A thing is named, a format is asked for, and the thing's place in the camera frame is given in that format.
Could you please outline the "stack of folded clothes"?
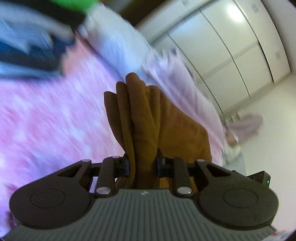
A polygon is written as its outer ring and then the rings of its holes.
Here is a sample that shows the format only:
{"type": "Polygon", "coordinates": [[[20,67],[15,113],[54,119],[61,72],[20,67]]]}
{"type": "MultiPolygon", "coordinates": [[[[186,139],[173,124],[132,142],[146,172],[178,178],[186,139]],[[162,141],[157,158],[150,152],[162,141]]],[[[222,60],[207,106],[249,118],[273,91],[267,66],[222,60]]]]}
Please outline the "stack of folded clothes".
{"type": "Polygon", "coordinates": [[[1,1],[1,77],[63,74],[67,47],[98,1],[1,1]]]}

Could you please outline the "pink floral bedspread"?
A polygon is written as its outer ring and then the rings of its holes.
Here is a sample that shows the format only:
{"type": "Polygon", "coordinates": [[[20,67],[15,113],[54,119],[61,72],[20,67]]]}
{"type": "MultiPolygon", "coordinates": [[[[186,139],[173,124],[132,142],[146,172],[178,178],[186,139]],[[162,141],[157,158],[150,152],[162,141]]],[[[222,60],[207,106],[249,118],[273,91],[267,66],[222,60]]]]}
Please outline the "pink floral bedspread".
{"type": "Polygon", "coordinates": [[[68,48],[64,74],[50,80],[1,79],[1,235],[13,226],[13,192],[82,159],[121,156],[104,93],[121,77],[85,42],[68,48]]]}

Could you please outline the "brown long-sleeve shirt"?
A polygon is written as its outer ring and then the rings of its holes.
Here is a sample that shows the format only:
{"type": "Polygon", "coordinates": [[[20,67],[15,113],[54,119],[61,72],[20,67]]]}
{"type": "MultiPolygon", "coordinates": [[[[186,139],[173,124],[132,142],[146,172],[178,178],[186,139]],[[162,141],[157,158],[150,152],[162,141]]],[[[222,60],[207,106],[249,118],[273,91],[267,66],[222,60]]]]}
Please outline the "brown long-sleeve shirt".
{"type": "Polygon", "coordinates": [[[116,93],[104,93],[104,105],[112,132],[127,154],[130,174],[116,186],[127,189],[167,189],[169,178],[154,169],[157,150],[187,163],[212,155],[208,133],[183,113],[156,86],[146,86],[135,73],[116,84],[116,93]]]}

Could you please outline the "white wardrobe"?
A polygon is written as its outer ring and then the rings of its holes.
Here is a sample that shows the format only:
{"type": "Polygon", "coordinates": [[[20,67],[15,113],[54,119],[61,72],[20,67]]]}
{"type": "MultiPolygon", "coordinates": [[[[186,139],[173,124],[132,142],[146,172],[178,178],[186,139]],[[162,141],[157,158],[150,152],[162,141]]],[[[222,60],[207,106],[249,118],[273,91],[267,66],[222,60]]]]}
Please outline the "white wardrobe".
{"type": "Polygon", "coordinates": [[[220,115],[290,74],[261,1],[168,1],[137,28],[157,50],[180,51],[220,115]]]}

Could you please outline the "lilac cloth on floor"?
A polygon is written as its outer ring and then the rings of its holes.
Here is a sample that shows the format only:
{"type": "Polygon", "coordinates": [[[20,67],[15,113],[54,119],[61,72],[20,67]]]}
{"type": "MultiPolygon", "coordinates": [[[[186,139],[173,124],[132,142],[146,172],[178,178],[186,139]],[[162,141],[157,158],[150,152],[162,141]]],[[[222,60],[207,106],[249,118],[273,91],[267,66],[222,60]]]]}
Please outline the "lilac cloth on floor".
{"type": "Polygon", "coordinates": [[[244,142],[258,134],[263,124],[262,116],[247,114],[226,124],[226,133],[231,134],[236,142],[244,142]]]}

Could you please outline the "lilac folded duvet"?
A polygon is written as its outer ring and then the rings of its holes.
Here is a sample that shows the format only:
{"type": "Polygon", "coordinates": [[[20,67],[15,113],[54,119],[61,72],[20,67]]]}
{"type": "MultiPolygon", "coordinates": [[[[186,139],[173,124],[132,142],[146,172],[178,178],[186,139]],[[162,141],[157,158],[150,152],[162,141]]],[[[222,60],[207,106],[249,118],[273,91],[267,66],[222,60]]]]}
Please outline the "lilac folded duvet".
{"type": "Polygon", "coordinates": [[[194,75],[175,50],[157,52],[128,21],[95,4],[78,28],[91,47],[124,79],[136,73],[146,85],[157,86],[186,115],[208,132],[212,161],[220,166],[234,160],[224,128],[208,97],[196,87],[194,75]]]}

